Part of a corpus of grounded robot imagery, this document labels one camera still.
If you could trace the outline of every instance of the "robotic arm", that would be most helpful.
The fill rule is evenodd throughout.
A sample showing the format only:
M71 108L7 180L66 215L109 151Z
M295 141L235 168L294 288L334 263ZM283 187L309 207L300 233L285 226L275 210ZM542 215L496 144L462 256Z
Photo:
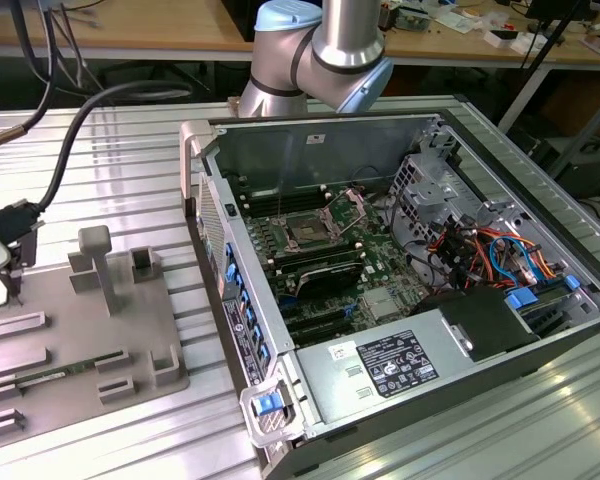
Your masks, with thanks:
M367 110L393 64L383 57L380 0L272 0L258 11L240 117L302 114L307 95L338 113Z

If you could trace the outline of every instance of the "black cable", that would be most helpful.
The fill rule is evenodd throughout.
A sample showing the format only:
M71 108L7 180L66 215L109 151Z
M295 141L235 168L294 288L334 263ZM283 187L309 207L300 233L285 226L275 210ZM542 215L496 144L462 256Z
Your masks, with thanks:
M78 88L82 88L82 69L83 69L82 55L80 53L80 49L78 48L78 45L76 44L76 39L73 36L73 31L71 30L71 25L69 24L68 18L66 16L67 13L66 13L66 10L64 9L63 4L60 4L59 15L62 18L62 22L67 27L67 31L66 32L64 31L64 28L62 28L62 25L60 25L60 20L58 20L55 17L55 15L53 17L53 21L56 24L56 28L58 29L60 34L64 37L65 41L69 44L69 46L71 47L71 50L73 51L73 54L76 57L76 77L75 77L75 80L73 78L71 78L70 80Z
M531 55L531 52L533 51L533 46L536 44L536 39L538 38L538 32L540 32L540 25L538 25L538 28L536 28L536 31L533 33L533 40L531 40L531 46L529 47L529 50L527 50L527 54L524 56L524 60L522 60L522 65L520 65L520 70L524 69L524 66L527 63L527 60L529 59L529 55Z
M38 7L42 12L42 4L40 2L38 2ZM33 115L31 115L31 117L22 124L25 132L31 130L38 124L40 120L42 120L42 117L44 117L45 113L47 113L47 110L49 110L49 107L51 106L51 101L53 100L53 95L56 89L58 56L56 55L56 37L53 32L53 13L51 9L42 13L42 20L44 24L44 34L47 39L49 81L47 82L47 88L45 88L40 105L38 105L36 111L33 112Z
M80 5L77 7L67 8L67 12L77 12L78 10L84 10L85 8L95 7L96 5L100 5L101 3L106 2L106 0L97 0L96 2L87 3L86 5Z
M29 69L33 72L33 74L40 79L40 81L48 83L50 78L47 74L42 72L39 59L36 58L35 53L33 52L33 47L31 46L31 40L29 39L29 31L27 29L27 22L24 18L24 13L22 11L22 5L20 4L20 0L10 0L11 7L11 18L13 19L13 24L15 26L16 34L18 36L18 41L20 42L20 47L22 48L22 53L24 54L24 59L29 67ZM90 97L94 95L96 92L85 90L83 88L60 88L56 86L56 90L68 93L70 95L77 95L80 97ZM155 92L151 95L128 95L123 98L115 98L114 100L122 100L122 101L165 101L172 100L175 98L184 97L191 94L191 88L187 88L186 90L173 90L169 92Z
M69 125L69 129L67 130L67 134L64 137L62 142L62 147L60 149L60 154L58 155L58 163L53 172L53 177L51 178L51 183L47 189L47 192L42 197L42 200L36 205L36 209L39 213L44 212L56 194L58 193L58 189L60 188L60 184L62 183L62 177L64 176L64 172L67 169L67 162L69 161L69 154L71 153L71 148L73 147L73 142L78 136L78 132L80 131L80 127L89 116L91 111L100 105L100 103L116 96L121 93L129 93L129 92L137 92L142 90L149 90L155 88L167 88L173 91L175 90L187 90L191 89L191 86L186 83L180 82L170 82L170 81L162 81L162 80L139 80L136 82L129 82L122 85L116 85L115 87L108 88L85 102L85 104L80 107L78 113L71 121L71 125Z
M40 65L39 59L35 56L33 52L33 47L31 46L31 40L29 40L29 31L27 29L27 22L24 18L24 13L22 11L22 5L20 4L20 0L9 0L10 8L11 8L11 19L13 20L13 25L16 30L16 35L18 37L18 42L20 43L20 48L22 48L22 53L24 55L24 61L27 64L27 67L31 72L44 83L48 83L50 78L42 72L42 68ZM66 89L61 87L56 87L58 91L63 93L68 93L70 95L76 95L79 97L89 97L93 94L88 90L84 89Z

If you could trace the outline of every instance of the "metal bracket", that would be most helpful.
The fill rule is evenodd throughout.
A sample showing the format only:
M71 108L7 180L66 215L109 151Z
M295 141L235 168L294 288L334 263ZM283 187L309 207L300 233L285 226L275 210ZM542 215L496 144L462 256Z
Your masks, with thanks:
M180 189L185 200L191 198L191 175L202 171L201 168L194 170L191 161L205 152L215 139L216 132L206 120L192 120L180 126Z

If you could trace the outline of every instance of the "wooden table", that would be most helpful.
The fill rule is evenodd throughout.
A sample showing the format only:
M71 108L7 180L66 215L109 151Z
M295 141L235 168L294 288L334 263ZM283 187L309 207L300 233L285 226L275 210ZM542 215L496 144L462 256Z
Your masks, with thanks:
M494 0L474 8L481 13L506 12L519 30L526 30L529 23ZM107 0L94 10L101 28L72 22L85 58L251 59L252 44L242 40L220 0ZM36 53L43 56L45 41L38 15L28 12L27 17ZM513 124L551 70L600 70L600 55L580 43L582 36L567 33L564 44L553 49L505 115L500 124L503 130ZM486 43L481 32L463 35L435 22L426 33L389 32L386 53L398 65L518 68L522 61L522 55L513 50ZM0 56L21 55L10 16L0 16Z

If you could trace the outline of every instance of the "black hose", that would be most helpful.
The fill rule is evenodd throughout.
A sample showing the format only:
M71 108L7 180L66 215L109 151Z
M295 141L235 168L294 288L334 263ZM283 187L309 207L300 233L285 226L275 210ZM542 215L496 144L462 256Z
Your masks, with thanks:
M49 83L51 80L49 76L42 71L40 61L35 56L33 51L33 47L31 46L31 40L29 39L29 31L27 29L27 22L24 18L24 13L22 11L22 5L20 4L20 0L9 0L11 7L11 18L13 20L13 25L16 30L16 34L18 36L18 42L20 43L20 47L22 48L22 53L24 54L25 63L29 67L29 69L33 72L33 74L38 77L41 82ZM67 32L68 35L73 35L71 31ZM79 57L80 52L74 52L76 57ZM77 95L80 97L90 97L94 95L96 92L85 90L83 88L64 88L64 87L55 87L56 90L68 93L70 95ZM143 94L137 95L129 95L123 98L116 98L115 100L122 101L136 101L136 102L146 102L146 101L163 101L163 100L171 100L174 98L181 98L183 96L191 94L191 88L187 88L186 91L182 89L172 90L167 92L155 92L150 96L144 96Z
M38 6L40 7L40 11L42 11L42 4L38 1ZM38 105L38 108L33 115L26 120L22 127L25 132L28 132L33 127L35 127L42 117L47 113L49 107L51 106L51 101L53 100L53 95L56 90L56 79L57 79L57 71L58 71L58 55L57 55L57 46L56 46L56 37L53 32L53 12L51 9L42 13L42 22L44 24L44 33L47 38L47 52L49 55L49 81L47 82L47 88L45 88L44 95L42 96L42 100Z
M80 107L78 113L71 121L71 125L67 130L67 134L64 137L62 142L62 147L60 149L60 154L58 155L58 163L56 164L55 170L53 172L53 177L51 178L51 183L47 189L47 192L42 197L42 200L36 205L36 209L38 213L44 212L56 194L58 193L58 189L60 188L60 184L62 183L62 177L64 176L64 172L67 169L67 162L69 160L69 154L71 153L71 148L73 147L73 143L78 136L78 132L80 131L80 127L86 120L87 116L91 113L91 111L99 106L100 103L108 100L109 98L119 95L121 93L128 92L137 92L142 90L150 90L156 88L168 88L172 90L186 90L189 93L191 92L191 86L186 83L181 82L169 82L162 80L140 80L136 82L129 82L122 85L116 85L115 87L108 88L85 102L85 104Z

